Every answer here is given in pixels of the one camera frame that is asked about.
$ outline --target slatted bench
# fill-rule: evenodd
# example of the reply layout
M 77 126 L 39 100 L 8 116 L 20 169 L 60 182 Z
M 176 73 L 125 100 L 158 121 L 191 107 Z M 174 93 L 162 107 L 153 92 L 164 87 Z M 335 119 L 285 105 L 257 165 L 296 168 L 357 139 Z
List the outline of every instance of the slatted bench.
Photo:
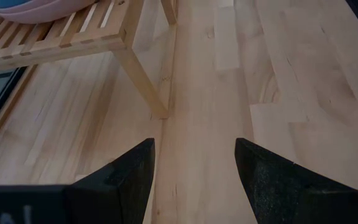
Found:
M 144 0 L 101 0 L 57 21 L 18 24 L 0 17 L 0 71 L 29 66 L 0 115 L 0 128 L 40 63 L 112 51 L 153 114 L 168 110 L 132 50 Z M 176 2 L 161 0 L 176 27 Z

